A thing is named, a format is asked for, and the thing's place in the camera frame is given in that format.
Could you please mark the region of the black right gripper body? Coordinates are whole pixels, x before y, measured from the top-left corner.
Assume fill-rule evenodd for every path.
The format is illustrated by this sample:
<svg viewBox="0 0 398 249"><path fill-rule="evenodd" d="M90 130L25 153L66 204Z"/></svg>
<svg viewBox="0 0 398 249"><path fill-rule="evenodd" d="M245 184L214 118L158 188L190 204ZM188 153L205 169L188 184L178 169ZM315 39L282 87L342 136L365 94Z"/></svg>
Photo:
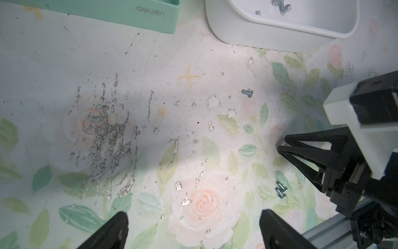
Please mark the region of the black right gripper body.
<svg viewBox="0 0 398 249"><path fill-rule="evenodd" d="M325 142L331 143L332 158L328 161L328 196L337 205L336 211L351 217L359 199L372 201L398 210L398 153L392 152L380 180L371 177L372 171L349 128L335 128L321 132Z"/></svg>

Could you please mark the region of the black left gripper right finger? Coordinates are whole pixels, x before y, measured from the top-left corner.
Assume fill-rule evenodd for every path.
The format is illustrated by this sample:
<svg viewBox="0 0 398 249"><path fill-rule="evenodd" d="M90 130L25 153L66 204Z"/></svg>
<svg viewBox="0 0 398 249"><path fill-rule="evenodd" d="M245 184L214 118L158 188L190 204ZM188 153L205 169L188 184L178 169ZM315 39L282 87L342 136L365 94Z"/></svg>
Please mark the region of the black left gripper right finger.
<svg viewBox="0 0 398 249"><path fill-rule="evenodd" d="M316 249L270 209L262 211L259 226L266 249Z"/></svg>

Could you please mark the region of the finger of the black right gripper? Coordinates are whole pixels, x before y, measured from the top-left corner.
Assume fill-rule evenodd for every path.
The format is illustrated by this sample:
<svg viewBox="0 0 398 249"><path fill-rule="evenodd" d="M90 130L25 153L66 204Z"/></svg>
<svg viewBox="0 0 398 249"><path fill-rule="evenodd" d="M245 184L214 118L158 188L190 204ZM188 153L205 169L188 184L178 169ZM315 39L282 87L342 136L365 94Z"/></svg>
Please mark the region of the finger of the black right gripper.
<svg viewBox="0 0 398 249"><path fill-rule="evenodd" d="M335 149L344 146L349 136L349 128L342 127L312 133L287 135L285 137L285 142L291 146L304 148L313 147L305 144L305 142L328 142L331 144L331 149Z"/></svg>
<svg viewBox="0 0 398 249"><path fill-rule="evenodd" d="M321 192L333 189L334 146L281 145L278 153L294 165Z"/></svg>

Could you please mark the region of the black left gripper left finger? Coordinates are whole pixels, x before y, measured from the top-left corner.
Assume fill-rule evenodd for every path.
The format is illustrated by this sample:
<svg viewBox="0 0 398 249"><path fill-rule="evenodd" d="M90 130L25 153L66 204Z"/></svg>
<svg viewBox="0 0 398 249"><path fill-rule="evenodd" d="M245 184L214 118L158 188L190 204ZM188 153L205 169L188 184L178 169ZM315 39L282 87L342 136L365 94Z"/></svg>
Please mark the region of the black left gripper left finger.
<svg viewBox="0 0 398 249"><path fill-rule="evenodd" d="M127 213L120 211L77 249L124 249L128 232Z"/></svg>

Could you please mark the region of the white plastic storage box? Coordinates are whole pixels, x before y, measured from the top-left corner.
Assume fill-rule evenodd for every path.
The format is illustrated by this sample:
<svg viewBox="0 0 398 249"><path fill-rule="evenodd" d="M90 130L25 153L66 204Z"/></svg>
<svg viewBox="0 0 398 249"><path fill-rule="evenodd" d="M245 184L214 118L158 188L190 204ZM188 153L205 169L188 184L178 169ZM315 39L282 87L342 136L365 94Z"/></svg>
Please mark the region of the white plastic storage box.
<svg viewBox="0 0 398 249"><path fill-rule="evenodd" d="M307 53L350 37L359 23L359 1L284 1L282 16L273 1L206 1L213 33L230 45Z"/></svg>

